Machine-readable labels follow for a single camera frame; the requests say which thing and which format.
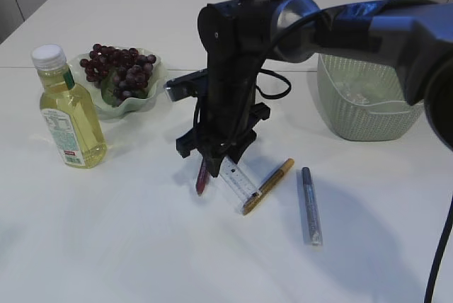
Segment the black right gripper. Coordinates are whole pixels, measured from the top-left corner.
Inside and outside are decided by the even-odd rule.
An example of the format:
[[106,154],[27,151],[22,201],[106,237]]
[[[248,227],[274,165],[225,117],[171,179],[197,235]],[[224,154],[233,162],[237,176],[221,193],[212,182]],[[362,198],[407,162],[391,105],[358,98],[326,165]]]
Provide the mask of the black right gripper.
[[264,103],[251,106],[246,128],[240,132],[234,141],[226,148],[223,143],[214,141],[214,135],[200,128],[189,130],[176,140],[176,150],[183,157],[190,155],[191,151],[198,150],[206,163],[210,175],[216,178],[225,156],[237,164],[247,148],[254,143],[257,134],[253,128],[261,121],[270,117],[270,108]]

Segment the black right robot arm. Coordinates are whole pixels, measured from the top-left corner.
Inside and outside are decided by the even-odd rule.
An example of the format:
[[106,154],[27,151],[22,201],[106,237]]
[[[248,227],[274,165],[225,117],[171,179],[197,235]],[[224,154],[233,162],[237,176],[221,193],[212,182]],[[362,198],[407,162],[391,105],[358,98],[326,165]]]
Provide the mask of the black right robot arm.
[[265,61],[321,53],[392,67],[405,101],[423,102],[431,128],[452,145],[452,5],[378,0],[321,9],[313,0],[229,0],[206,5],[197,30],[207,67],[166,84],[173,101],[196,98],[193,126],[176,141],[197,150],[212,176],[238,161],[270,109],[255,102]]

